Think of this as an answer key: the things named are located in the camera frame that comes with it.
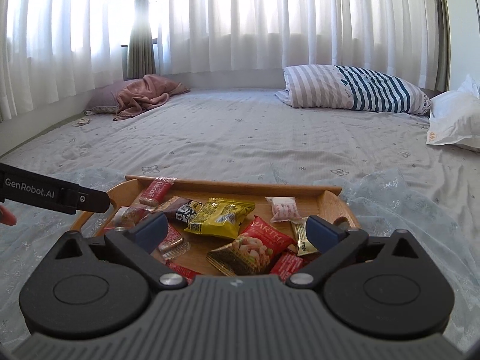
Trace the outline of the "left hand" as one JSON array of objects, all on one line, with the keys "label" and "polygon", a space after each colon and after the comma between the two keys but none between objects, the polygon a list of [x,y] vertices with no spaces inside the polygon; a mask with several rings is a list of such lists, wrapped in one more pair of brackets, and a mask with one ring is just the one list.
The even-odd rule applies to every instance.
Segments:
[{"label": "left hand", "polygon": [[17,223],[15,215],[7,210],[4,205],[0,205],[0,223],[7,226],[14,226]]}]

